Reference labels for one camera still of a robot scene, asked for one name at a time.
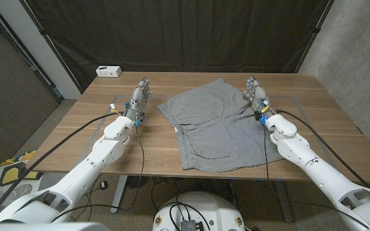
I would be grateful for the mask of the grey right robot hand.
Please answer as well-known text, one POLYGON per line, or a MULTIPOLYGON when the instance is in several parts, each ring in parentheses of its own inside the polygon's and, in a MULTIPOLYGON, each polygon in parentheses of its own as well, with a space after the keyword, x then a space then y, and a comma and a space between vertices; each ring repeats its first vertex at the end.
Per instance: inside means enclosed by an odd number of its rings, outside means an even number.
POLYGON ((247 80, 246 86, 247 89, 243 94, 251 102, 255 119, 264 123, 268 118, 276 114, 272 109, 269 97, 254 76, 247 80))

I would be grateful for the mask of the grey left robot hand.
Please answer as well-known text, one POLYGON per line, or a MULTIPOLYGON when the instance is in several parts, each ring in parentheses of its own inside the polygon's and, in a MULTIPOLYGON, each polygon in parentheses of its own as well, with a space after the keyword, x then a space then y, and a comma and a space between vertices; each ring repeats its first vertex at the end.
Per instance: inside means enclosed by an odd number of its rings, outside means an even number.
POLYGON ((149 79, 144 77, 134 89, 129 102, 125 103, 125 117, 131 119, 135 126, 139 126, 145 119, 145 109, 148 100, 152 96, 149 86, 149 79))

